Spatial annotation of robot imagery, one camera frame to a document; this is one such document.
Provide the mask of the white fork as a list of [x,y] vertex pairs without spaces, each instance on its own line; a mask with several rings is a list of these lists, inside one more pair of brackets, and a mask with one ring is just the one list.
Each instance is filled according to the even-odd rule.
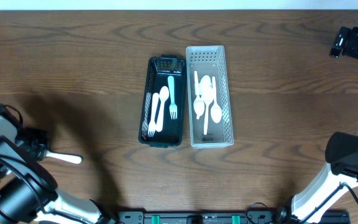
[[169,89],[167,86],[163,86],[159,93],[160,108],[158,112],[156,132],[161,132],[163,129],[165,102],[168,100],[168,97],[169,97]]
[[70,154],[60,154],[56,152],[46,151],[46,157],[52,157],[55,159],[60,159],[62,161],[70,162],[73,164],[80,164],[82,162],[82,157],[77,155],[70,155]]
[[155,115],[157,112],[158,101],[159,101],[159,94],[154,93],[152,95],[152,109],[151,109],[150,123],[147,133],[147,136],[149,138],[153,137],[156,131]]

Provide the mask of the black plastic mesh basket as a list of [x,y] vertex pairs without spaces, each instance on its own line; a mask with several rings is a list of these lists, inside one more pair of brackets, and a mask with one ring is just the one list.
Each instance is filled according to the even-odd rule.
[[[156,132],[153,137],[147,136],[151,109],[152,95],[160,93],[163,86],[168,87],[168,77],[174,77],[175,81],[175,103],[178,108],[177,119],[170,117],[170,94],[165,102],[163,129]],[[181,144],[183,134],[184,109],[186,93],[186,61],[175,55],[161,55],[149,59],[147,76],[145,81],[144,98],[142,102],[142,112],[140,117],[138,140],[142,144],[151,147],[175,147]],[[158,101],[155,122],[157,126],[160,99]]]

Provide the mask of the white spoon pointing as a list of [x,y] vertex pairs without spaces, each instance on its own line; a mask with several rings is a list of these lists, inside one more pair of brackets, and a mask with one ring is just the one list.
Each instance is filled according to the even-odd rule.
[[209,105],[213,101],[213,88],[211,86],[203,86],[203,94],[201,99],[204,101],[206,106],[205,108],[205,115],[204,115],[204,129],[203,134],[207,135],[208,132],[208,121],[209,121]]

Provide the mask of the white spoon pile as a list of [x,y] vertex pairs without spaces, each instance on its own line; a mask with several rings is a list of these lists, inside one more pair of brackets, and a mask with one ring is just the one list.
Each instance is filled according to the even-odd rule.
[[211,77],[209,75],[204,75],[201,78],[201,81],[199,84],[200,91],[203,91],[207,86],[212,86]]

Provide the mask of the white spoon bowl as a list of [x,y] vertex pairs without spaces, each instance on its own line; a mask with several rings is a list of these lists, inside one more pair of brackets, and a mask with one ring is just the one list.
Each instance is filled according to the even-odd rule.
[[217,85],[216,85],[215,77],[212,78],[212,88],[213,88],[214,98],[213,98],[213,105],[211,107],[211,117],[215,123],[219,123],[222,119],[223,112],[217,102]]

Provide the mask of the white fork basket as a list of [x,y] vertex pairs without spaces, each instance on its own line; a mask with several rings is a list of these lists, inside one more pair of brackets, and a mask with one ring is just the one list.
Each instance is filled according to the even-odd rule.
[[171,119],[177,119],[178,108],[175,103],[175,81],[174,81],[174,77],[171,75],[168,77],[168,89],[170,94],[170,106],[169,106],[170,117]]

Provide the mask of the clear plastic mesh basket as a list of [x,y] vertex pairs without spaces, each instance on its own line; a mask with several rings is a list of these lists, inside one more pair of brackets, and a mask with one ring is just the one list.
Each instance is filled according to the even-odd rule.
[[[188,106],[190,119],[191,146],[195,149],[223,148],[234,144],[234,132],[232,127],[231,105],[229,98],[229,85],[227,79],[226,54],[222,45],[189,46],[186,48]],[[209,121],[207,135],[203,134],[204,113],[200,119],[196,119],[193,109],[195,96],[194,71],[198,72],[198,81],[204,75],[216,78],[217,102],[223,115],[219,123],[215,123],[211,117],[209,105]]]

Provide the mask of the white spoon with upper handle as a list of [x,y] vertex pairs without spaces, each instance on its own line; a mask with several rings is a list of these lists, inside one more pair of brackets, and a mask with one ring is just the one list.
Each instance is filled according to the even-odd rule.
[[204,101],[201,99],[200,97],[200,93],[199,93],[199,81],[198,81],[198,72],[194,71],[194,79],[195,79],[195,100],[193,102],[193,109],[196,113],[196,119],[200,119],[200,117],[203,115],[204,113]]

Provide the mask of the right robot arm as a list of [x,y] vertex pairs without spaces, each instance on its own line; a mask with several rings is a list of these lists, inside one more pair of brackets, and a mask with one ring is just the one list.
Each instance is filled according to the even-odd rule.
[[[330,56],[358,60],[358,27],[340,28]],[[273,217],[273,223],[349,223],[346,212],[330,207],[358,187],[358,132],[335,132],[326,145],[325,164],[318,175]]]

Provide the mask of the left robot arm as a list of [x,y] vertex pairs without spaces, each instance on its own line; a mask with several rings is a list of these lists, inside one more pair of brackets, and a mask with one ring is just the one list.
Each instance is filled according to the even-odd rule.
[[12,109],[0,103],[0,222],[118,223],[94,201],[58,189],[39,163],[51,154],[48,132],[24,127]]

